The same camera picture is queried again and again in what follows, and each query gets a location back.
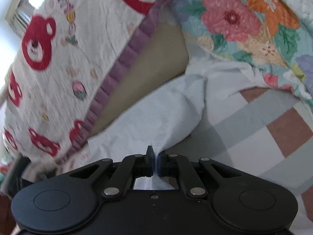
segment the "checkered fabric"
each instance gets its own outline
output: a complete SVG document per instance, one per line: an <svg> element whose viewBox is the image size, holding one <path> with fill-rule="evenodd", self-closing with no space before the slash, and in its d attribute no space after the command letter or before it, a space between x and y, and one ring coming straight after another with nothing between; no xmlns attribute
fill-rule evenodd
<svg viewBox="0 0 313 235"><path fill-rule="evenodd" d="M292 94L253 88L206 103L198 127L167 150L209 157L289 189L313 221L313 121Z"/></svg>

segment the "green leaf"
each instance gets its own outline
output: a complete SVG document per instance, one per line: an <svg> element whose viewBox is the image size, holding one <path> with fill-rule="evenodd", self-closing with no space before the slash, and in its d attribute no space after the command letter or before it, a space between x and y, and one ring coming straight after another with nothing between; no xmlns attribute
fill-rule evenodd
<svg viewBox="0 0 313 235"><path fill-rule="evenodd" d="M206 9L203 6L203 3L198 0L193 0L191 4L183 6L181 10L182 13L193 15L198 18L201 18L202 13L205 11Z"/></svg>
<svg viewBox="0 0 313 235"><path fill-rule="evenodd" d="M233 57L239 62L247 62L251 64L252 63L251 55L252 53L248 53L246 51L241 50L241 51L234 53Z"/></svg>
<svg viewBox="0 0 313 235"><path fill-rule="evenodd" d="M311 112L313 113L313 99L306 100L306 102L309 105Z"/></svg>
<svg viewBox="0 0 313 235"><path fill-rule="evenodd" d="M291 70L297 76L297 78L300 79L302 83L304 83L304 81L306 80L306 75L303 73L303 71L299 68L299 66L296 63L293 63L291 65Z"/></svg>
<svg viewBox="0 0 313 235"><path fill-rule="evenodd" d="M76 39L76 36L72 36L72 37L65 37L65 40L67 43L70 43L72 45L77 45L78 42L77 42L77 39Z"/></svg>
<svg viewBox="0 0 313 235"><path fill-rule="evenodd" d="M223 34L220 33L212 34L212 39L214 41L214 51L218 50L219 48L224 49L227 45L227 41L225 40Z"/></svg>
<svg viewBox="0 0 313 235"><path fill-rule="evenodd" d="M280 48L282 56L287 62L290 62L294 54L298 52L297 41L300 40L300 36L297 31L278 24L274 40L276 46Z"/></svg>

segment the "screw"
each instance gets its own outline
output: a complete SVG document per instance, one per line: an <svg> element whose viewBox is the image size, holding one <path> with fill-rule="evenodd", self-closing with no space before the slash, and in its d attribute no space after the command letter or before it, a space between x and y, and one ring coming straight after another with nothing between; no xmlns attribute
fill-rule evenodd
<svg viewBox="0 0 313 235"><path fill-rule="evenodd" d="M190 193L192 195L202 195L202 194L205 194L205 189L201 187L194 187L190 189Z"/></svg>
<svg viewBox="0 0 313 235"><path fill-rule="evenodd" d="M116 194L118 194L120 191L119 191L119 189L116 188L116 187L108 187L108 188L104 189L103 192L104 192L105 195L116 195Z"/></svg>

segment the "window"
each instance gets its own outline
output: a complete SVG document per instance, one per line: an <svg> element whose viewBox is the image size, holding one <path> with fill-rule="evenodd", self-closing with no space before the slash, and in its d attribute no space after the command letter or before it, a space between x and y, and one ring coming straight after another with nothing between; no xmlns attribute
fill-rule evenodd
<svg viewBox="0 0 313 235"><path fill-rule="evenodd" d="M15 32L22 36L30 18L44 0L13 0L7 12L6 20Z"/></svg>

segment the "beige cushion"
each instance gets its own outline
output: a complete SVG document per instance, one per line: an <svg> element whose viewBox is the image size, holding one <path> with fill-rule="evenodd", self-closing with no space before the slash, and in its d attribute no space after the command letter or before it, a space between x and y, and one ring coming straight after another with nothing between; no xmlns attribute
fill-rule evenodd
<svg viewBox="0 0 313 235"><path fill-rule="evenodd" d="M90 136L104 130L142 97L184 73L187 63L188 53L180 28L159 23L147 46L109 97Z"/></svg>

